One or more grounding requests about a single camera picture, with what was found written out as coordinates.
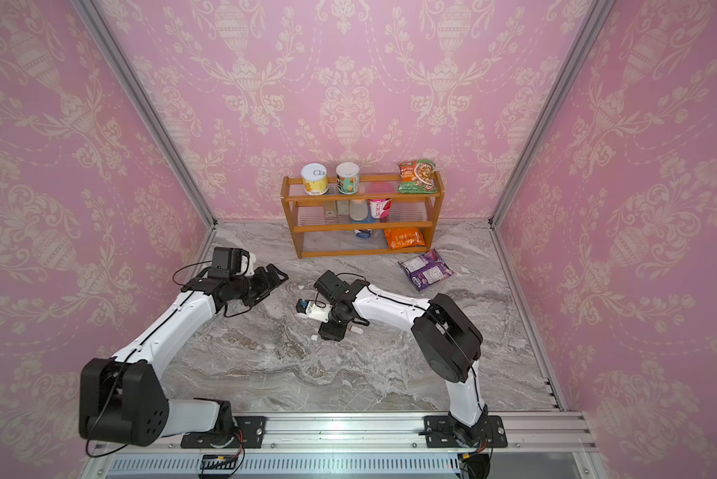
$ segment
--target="wooden shelf rack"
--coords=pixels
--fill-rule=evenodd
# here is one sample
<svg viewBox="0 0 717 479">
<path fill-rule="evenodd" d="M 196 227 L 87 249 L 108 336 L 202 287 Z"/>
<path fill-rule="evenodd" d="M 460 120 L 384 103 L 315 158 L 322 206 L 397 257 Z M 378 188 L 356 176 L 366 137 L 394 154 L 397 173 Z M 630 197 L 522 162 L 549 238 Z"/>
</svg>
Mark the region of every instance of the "wooden shelf rack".
<svg viewBox="0 0 717 479">
<path fill-rule="evenodd" d="M 353 254 L 422 253 L 430 251 L 436 232 L 438 216 L 443 204 L 443 182 L 434 173 L 436 193 L 399 193 L 401 175 L 361 175 L 358 192 L 342 195 L 337 190 L 337 177 L 330 176 L 329 189 L 324 195 L 310 196 L 302 185 L 302 178 L 284 177 L 281 185 L 281 205 L 297 257 L 343 256 Z M 324 202 L 352 199 L 390 198 L 391 210 L 386 218 L 372 222 L 355 222 L 348 216 L 325 218 Z M 387 247 L 383 229 L 420 228 L 425 246 L 391 250 Z M 374 230 L 371 238 L 357 238 L 356 229 Z"/>
</svg>

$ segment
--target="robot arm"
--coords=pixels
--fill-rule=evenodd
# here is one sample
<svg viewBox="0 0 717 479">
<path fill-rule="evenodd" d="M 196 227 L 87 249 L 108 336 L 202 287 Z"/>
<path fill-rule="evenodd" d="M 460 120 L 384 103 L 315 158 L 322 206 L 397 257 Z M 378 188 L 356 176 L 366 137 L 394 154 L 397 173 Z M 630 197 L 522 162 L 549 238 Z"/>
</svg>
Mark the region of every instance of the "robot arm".
<svg viewBox="0 0 717 479">
<path fill-rule="evenodd" d="M 158 437 L 202 432 L 210 445 L 229 444 L 236 431 L 230 402 L 168 400 L 160 380 L 177 351 L 228 301 L 241 300 L 251 309 L 288 279 L 272 264 L 254 268 L 254 261 L 246 251 L 216 248 L 212 266 L 186 283 L 148 329 L 112 358 L 92 359 L 82 369 L 79 433 L 84 439 L 147 446 Z M 415 299 L 363 280 L 348 285 L 331 271 L 321 275 L 315 287 L 330 304 L 319 312 L 315 304 L 301 301 L 297 309 L 322 316 L 323 339 L 342 340 L 348 324 L 356 320 L 364 325 L 382 321 L 410 331 L 430 368 L 447 381 L 452 432 L 464 445 L 481 441 L 488 421 L 478 394 L 483 339 L 449 296 Z"/>
<path fill-rule="evenodd" d="M 208 431 L 221 446 L 232 438 L 228 401 L 167 400 L 160 380 L 177 351 L 228 301 L 241 300 L 251 309 L 288 279 L 272 264 L 255 269 L 254 261 L 254 254 L 241 249 L 215 248 L 212 266 L 188 281 L 148 329 L 112 358 L 92 359 L 82 369 L 84 439 L 146 446 L 160 436 Z"/>
<path fill-rule="evenodd" d="M 318 329 L 324 340 L 341 341 L 349 323 L 358 322 L 356 319 L 364 325 L 382 321 L 410 331 L 430 368 L 447 382 L 455 436 L 469 446 L 479 443 L 488 421 L 478 381 L 483 337 L 449 296 L 437 294 L 432 300 L 405 297 L 365 280 L 348 284 L 331 271 L 316 280 L 315 288 L 329 302 L 327 320 Z M 305 306 L 298 305 L 300 312 Z M 318 306 L 311 306 L 312 313 L 314 308 Z"/>
</svg>

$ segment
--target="white bottle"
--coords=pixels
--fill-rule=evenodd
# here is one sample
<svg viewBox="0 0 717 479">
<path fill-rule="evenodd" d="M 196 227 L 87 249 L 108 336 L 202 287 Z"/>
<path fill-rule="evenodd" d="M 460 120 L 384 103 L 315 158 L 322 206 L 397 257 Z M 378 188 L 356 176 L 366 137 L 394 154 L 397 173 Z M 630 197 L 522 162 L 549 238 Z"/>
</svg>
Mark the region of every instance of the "white bottle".
<svg viewBox="0 0 717 479">
<path fill-rule="evenodd" d="M 363 222 L 369 216 L 369 205 L 365 199 L 351 200 L 351 220 L 354 222 Z"/>
</svg>

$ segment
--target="marble floor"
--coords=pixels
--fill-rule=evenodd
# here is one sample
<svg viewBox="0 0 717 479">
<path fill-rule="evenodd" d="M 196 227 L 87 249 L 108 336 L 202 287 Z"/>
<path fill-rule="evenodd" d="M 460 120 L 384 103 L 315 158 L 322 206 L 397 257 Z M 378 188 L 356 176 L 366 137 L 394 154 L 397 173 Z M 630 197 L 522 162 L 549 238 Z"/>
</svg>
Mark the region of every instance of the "marble floor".
<svg viewBox="0 0 717 479">
<path fill-rule="evenodd" d="M 375 321 L 341 342 L 311 339 L 319 323 L 297 317 L 295 303 L 313 298 L 315 280 L 332 270 L 408 296 L 450 295 L 483 334 L 489 409 L 552 407 L 485 222 L 438 225 L 433 246 L 456 274 L 422 293 L 397 264 L 410 254 L 297 259 L 286 224 L 219 225 L 215 245 L 242 247 L 290 279 L 249 313 L 201 327 L 164 374 L 168 397 L 228 399 L 234 412 L 447 410 L 444 381 L 411 334 Z"/>
</svg>

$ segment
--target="canned food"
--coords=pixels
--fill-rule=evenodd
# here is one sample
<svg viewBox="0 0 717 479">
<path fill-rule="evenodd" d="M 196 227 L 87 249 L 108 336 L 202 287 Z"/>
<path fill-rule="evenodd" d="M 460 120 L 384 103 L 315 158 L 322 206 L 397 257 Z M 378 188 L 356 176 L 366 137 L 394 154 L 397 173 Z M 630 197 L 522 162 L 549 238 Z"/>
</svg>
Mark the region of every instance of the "canned food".
<svg viewBox="0 0 717 479">
<path fill-rule="evenodd" d="M 302 185 L 306 193 L 313 196 L 323 195 L 329 189 L 326 179 L 326 167 L 320 163 L 309 163 L 302 168 Z"/>
<path fill-rule="evenodd" d="M 340 163 L 337 166 L 337 187 L 340 193 L 352 195 L 358 191 L 358 165 L 351 162 Z"/>
</svg>

